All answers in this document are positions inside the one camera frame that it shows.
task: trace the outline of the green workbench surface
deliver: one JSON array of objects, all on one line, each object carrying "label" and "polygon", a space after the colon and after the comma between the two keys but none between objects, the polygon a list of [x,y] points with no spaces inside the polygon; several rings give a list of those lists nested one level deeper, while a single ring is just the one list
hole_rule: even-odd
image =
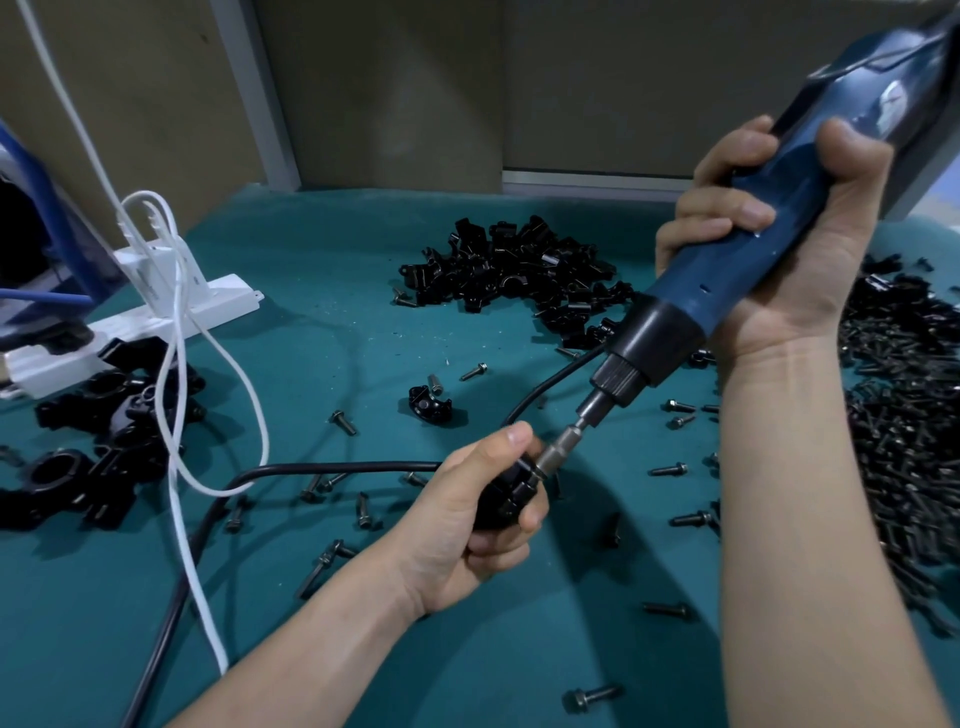
[{"label": "green workbench surface", "polygon": [[[275,195],[244,191],[189,235],[211,278],[237,273],[266,298],[260,310],[215,333],[246,368],[263,401],[271,461],[440,460],[495,429],[510,408],[566,360],[557,337],[531,318],[529,302],[499,300],[482,314],[459,303],[390,305],[397,267],[443,249],[453,222],[487,226],[542,216],[561,236],[595,243],[638,289],[653,280],[654,232],[670,206],[388,191]],[[886,226],[880,253],[926,255],[946,291],[960,237],[922,221]],[[124,292],[109,313],[134,303]],[[607,315],[619,318],[616,307]],[[242,386],[203,341],[190,361],[207,379],[198,396],[209,414],[187,428],[186,461],[213,487],[256,464],[256,427]],[[458,377],[477,362],[490,370]],[[543,436],[568,424],[587,391],[589,367],[527,419]],[[436,374],[462,410],[455,426],[414,418],[407,390]],[[719,481],[703,462],[717,449],[717,424],[701,414],[667,429],[669,398],[717,401],[713,370],[683,369],[591,432],[564,469],[531,557],[464,603],[416,624],[397,645],[350,720],[351,726],[720,726],[726,723],[717,640],[720,545],[706,528],[667,520],[707,506]],[[327,423],[345,410],[348,438]],[[89,450],[79,433],[39,430],[32,403],[0,409],[2,442],[28,459],[56,447]],[[681,478],[650,468],[684,461]],[[4,475],[8,484],[13,472]],[[236,661],[300,603],[294,590],[335,538],[366,546],[383,531],[354,525],[354,497],[389,527],[418,491],[397,474],[360,474],[326,502],[298,499],[307,478],[259,482],[243,530],[218,529],[201,578],[228,654]],[[3,725],[116,725],[156,637],[179,574],[165,485],[145,488],[118,532],[87,531],[59,514],[31,533],[0,533],[0,695]],[[183,497],[188,528],[208,505]],[[622,511],[619,550],[596,545],[603,521]],[[960,589],[948,595],[960,614]],[[644,615],[645,600],[686,600],[700,620]],[[933,638],[915,621],[955,717],[960,642]],[[216,677],[199,625],[184,615],[144,725],[161,725]],[[568,716],[562,694],[615,681],[618,700]]]}]

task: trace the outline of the metal strip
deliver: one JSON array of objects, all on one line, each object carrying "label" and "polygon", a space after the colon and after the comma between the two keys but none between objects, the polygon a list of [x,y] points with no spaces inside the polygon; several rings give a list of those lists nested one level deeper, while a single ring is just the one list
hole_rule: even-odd
[{"label": "metal strip", "polygon": [[276,95],[253,2],[210,0],[210,8],[247,111],[267,185],[280,192],[296,192],[300,189],[300,170]]}]

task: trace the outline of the white cable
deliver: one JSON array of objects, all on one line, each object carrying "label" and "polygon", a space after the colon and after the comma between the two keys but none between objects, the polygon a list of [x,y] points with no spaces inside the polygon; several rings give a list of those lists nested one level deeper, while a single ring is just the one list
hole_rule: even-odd
[{"label": "white cable", "polygon": [[[201,615],[201,623],[204,627],[204,633],[206,634],[206,638],[213,650],[214,657],[217,660],[217,667],[220,669],[221,674],[223,674],[228,668],[227,653],[224,650],[223,642],[220,640],[220,636],[217,634],[216,624],[214,623],[213,616],[210,613],[210,607],[207,603],[206,596],[204,595],[203,585],[200,582],[196,565],[193,563],[193,557],[190,553],[190,545],[186,538],[186,525],[184,524],[183,513],[180,508],[180,496],[177,490],[177,484],[179,474],[182,474],[183,478],[201,493],[212,497],[227,497],[237,493],[242,493],[243,491],[249,489],[252,483],[245,483],[244,485],[234,488],[230,491],[216,491],[207,488],[200,483],[193,476],[193,474],[187,470],[186,466],[180,460],[180,437],[182,435],[183,420],[185,417],[186,401],[188,397],[186,386],[186,342],[183,336],[184,316],[189,318],[190,322],[196,327],[197,331],[210,343],[217,353],[226,360],[230,368],[233,369],[233,371],[243,382],[244,388],[247,390],[247,394],[250,396],[253,414],[256,417],[257,426],[260,430],[260,439],[262,443],[260,465],[266,465],[267,460],[270,457],[270,436],[267,431],[266,420],[263,416],[263,408],[260,405],[260,399],[257,396],[256,391],[253,389],[253,384],[246,372],[244,372],[236,360],[230,356],[227,350],[224,349],[215,338],[213,338],[206,327],[204,327],[199,321],[196,320],[196,318],[194,318],[190,311],[189,271],[183,252],[184,250],[188,249],[186,248],[185,241],[183,241],[177,231],[177,222],[174,218],[173,211],[170,209],[170,206],[160,195],[149,190],[140,190],[134,192],[123,202],[121,202],[116,190],[113,188],[113,185],[109,180],[107,170],[104,169],[104,165],[100,161],[100,157],[97,155],[97,151],[93,146],[93,142],[90,140],[90,136],[86,131],[84,122],[81,120],[80,115],[77,113],[77,110],[70,99],[70,95],[63,86],[60,74],[54,65],[53,58],[51,57],[50,51],[47,48],[46,41],[44,40],[43,34],[41,33],[36,22],[36,17],[34,16],[34,11],[31,7],[30,0],[17,0],[17,7],[20,10],[20,14],[23,16],[24,23],[27,26],[27,31],[30,34],[30,38],[34,44],[34,47],[36,48],[40,62],[46,71],[47,78],[49,78],[51,85],[60,99],[63,109],[70,118],[70,121],[72,122],[73,127],[84,146],[86,155],[90,160],[90,164],[93,166],[93,170],[97,175],[97,179],[100,181],[100,185],[103,187],[108,199],[113,204],[121,231],[128,238],[131,246],[137,249],[151,261],[151,263],[155,266],[156,272],[159,274],[160,278],[163,279],[163,281],[174,293],[174,313],[172,322],[174,333],[167,346],[167,351],[164,355],[160,371],[157,373],[157,427],[160,430],[164,445],[168,448],[170,454],[170,459],[168,461],[168,490],[170,492],[170,511],[174,520],[174,531],[177,535],[180,559],[183,562],[183,570],[186,573],[187,581],[190,585],[190,593],[192,594],[193,599],[197,604],[197,609]],[[167,280],[166,277],[164,277],[162,269],[156,265],[156,260],[153,256],[150,245],[148,245],[143,239],[143,236],[140,234],[136,225],[133,224],[133,220],[124,207],[124,204],[129,204],[134,201],[142,202],[143,205],[150,210],[151,222],[154,230],[157,231],[160,239],[174,252],[177,260],[177,270],[176,279],[173,282]],[[156,206],[152,204],[151,201],[156,202],[160,206],[162,213],[156,208]],[[178,392],[177,407],[174,417],[174,431],[170,432],[170,428],[165,417],[164,394],[166,389],[166,380],[170,372],[170,367],[173,363],[174,354],[177,356]]]}]

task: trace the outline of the black power cord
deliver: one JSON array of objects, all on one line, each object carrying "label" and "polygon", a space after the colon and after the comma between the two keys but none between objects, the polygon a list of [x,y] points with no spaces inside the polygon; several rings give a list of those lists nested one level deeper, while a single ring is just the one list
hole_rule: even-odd
[{"label": "black power cord", "polygon": [[[548,389],[556,386],[561,381],[572,375],[581,367],[588,364],[603,352],[603,347],[599,346],[589,352],[582,354],[574,361],[567,364],[549,379],[545,379],[538,384],[530,393],[524,397],[514,407],[510,414],[503,421],[503,426],[512,425],[521,414],[539,399]],[[256,480],[261,477],[272,475],[316,475],[318,473],[433,473],[441,466],[438,462],[415,462],[415,461],[397,461],[387,460],[383,462],[360,462],[360,463],[278,463],[276,465],[262,465],[259,468],[252,468],[244,473],[235,476],[224,490],[232,490],[243,483]],[[204,519],[200,526],[190,537],[190,554],[193,556],[194,564],[200,561],[203,555],[206,542],[210,538],[213,526],[227,512],[229,498],[215,498],[204,514]],[[121,728],[136,728],[143,717],[143,712],[147,707],[147,701],[150,699],[150,693],[156,683],[156,678],[160,672],[160,666],[163,658],[166,657],[170,649],[170,643],[173,640],[177,624],[180,622],[180,615],[183,614],[183,607],[186,605],[187,598],[190,596],[190,585],[187,583],[186,574],[180,575],[180,580],[174,588],[173,595],[170,597],[170,605],[167,607],[166,615],[160,626],[160,632],[156,636],[154,649],[147,661],[147,666],[143,670],[140,682],[136,686],[136,692],[133,694],[133,700],[130,707],[124,714]]]}]

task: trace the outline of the wall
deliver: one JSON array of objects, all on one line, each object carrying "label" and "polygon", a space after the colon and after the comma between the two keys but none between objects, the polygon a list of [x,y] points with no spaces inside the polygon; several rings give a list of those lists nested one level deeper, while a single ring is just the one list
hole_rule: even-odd
[{"label": "wall", "polygon": [[505,0],[504,166],[689,176],[850,41],[952,4]]},{"label": "wall", "polygon": [[[121,196],[164,195],[184,230],[262,178],[206,0],[35,0],[54,60]],[[0,117],[111,243],[114,215],[13,2],[0,4]]]},{"label": "wall", "polygon": [[498,0],[259,0],[305,185],[500,188]]}]

